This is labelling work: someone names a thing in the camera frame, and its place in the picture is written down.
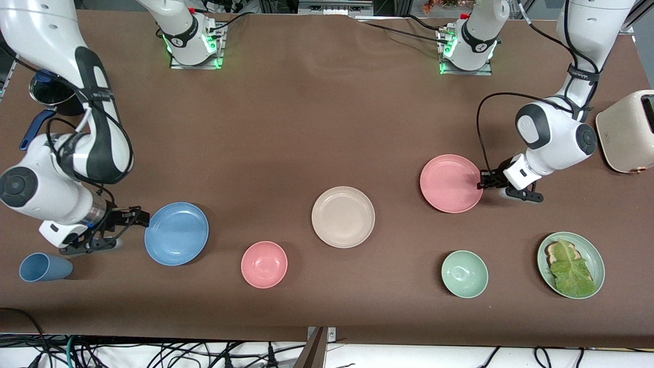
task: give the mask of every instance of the toaster slot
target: toaster slot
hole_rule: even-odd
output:
[[[654,133],[654,95],[646,94],[640,98],[640,101],[643,104],[643,110],[645,111],[645,116],[649,123],[649,129]]]

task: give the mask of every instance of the plate with sandwich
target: plate with sandwich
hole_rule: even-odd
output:
[[[572,232],[555,232],[545,238],[536,261],[547,285],[564,297],[586,299],[597,294],[604,284],[600,252]]]

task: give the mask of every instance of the brown tabletop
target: brown tabletop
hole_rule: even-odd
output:
[[[81,11],[79,21],[134,145],[134,170],[111,186],[118,204],[154,214],[193,202],[211,234],[196,260],[166,267],[134,227],[122,248],[72,259],[70,280],[27,284],[21,260],[56,249],[38,220],[0,206],[0,305],[27,310],[47,333],[301,340],[306,326],[329,325],[350,342],[652,345],[650,173],[619,175],[596,153],[539,181],[538,206],[487,191],[451,215],[421,195],[419,174],[435,156],[482,167],[475,112],[484,96],[546,97],[563,83],[568,53],[524,22],[504,27],[493,76],[464,77],[439,74],[434,43],[344,16],[246,17],[229,33],[220,71],[168,69],[147,13]],[[430,35],[405,20],[383,23]],[[3,168],[21,159],[16,146],[41,110],[27,95],[30,77],[18,68],[0,105]],[[619,36],[595,111],[647,87],[632,37]],[[526,102],[498,97],[484,108],[493,165],[525,149],[513,121]],[[338,185],[375,206],[372,235],[351,249],[327,246],[311,226],[314,201]],[[606,282],[590,299],[558,296],[536,269],[540,240],[562,230],[604,258]],[[285,279],[267,290],[240,272],[243,252],[260,240],[279,243],[289,260]],[[477,298],[457,298],[440,280],[456,249],[488,266]],[[0,330],[29,331],[19,317],[0,316]]]

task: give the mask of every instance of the blue plate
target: blue plate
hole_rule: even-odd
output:
[[[164,266],[190,262],[209,238],[207,216],[191,203],[171,203],[158,210],[145,229],[145,249]]]

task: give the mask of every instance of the plate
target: plate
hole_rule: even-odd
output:
[[[179,266],[197,257],[209,238],[209,222],[197,206],[171,203],[152,216],[145,229],[145,249],[165,266]]]
[[[445,287],[461,298],[478,297],[489,283],[489,271],[478,255],[467,250],[450,253],[443,261],[441,277]]]
[[[286,252],[273,242],[251,245],[241,259],[243,278],[257,289],[267,289],[279,284],[286,275],[287,268]]]
[[[364,242],[372,232],[375,208],[358,189],[331,188],[313,205],[311,222],[323,242],[336,248],[351,248]]]
[[[483,190],[477,188],[479,169],[465,157],[441,155],[422,169],[420,190],[437,210],[461,213],[473,208]]]
[[[593,281],[595,281],[595,285],[597,286],[597,289],[595,289],[595,292],[588,295],[587,297],[570,297],[567,296],[563,293],[561,293],[559,290],[556,289],[555,283],[554,283],[554,275],[552,275],[552,272],[549,270],[549,265],[547,264],[547,254],[545,253],[545,248],[549,244],[557,242],[559,239],[567,240],[575,245],[575,248],[579,251],[579,254],[586,260],[586,266],[588,267],[588,271],[591,272],[591,276],[593,277]],[[540,247],[538,248],[538,253],[536,254],[536,262],[538,263],[538,270],[540,271],[541,276],[543,276],[543,279],[545,280],[545,283],[549,285],[549,287],[552,288],[552,290],[556,291],[558,294],[563,295],[566,298],[571,298],[571,299],[586,299],[590,298],[593,295],[597,294],[598,291],[602,288],[602,285],[604,285],[604,261],[602,260],[602,256],[600,255],[600,252],[597,251],[597,248],[595,248],[594,245],[592,245],[586,238],[574,234],[572,232],[555,232],[554,234],[549,235],[543,242],[540,244]]]

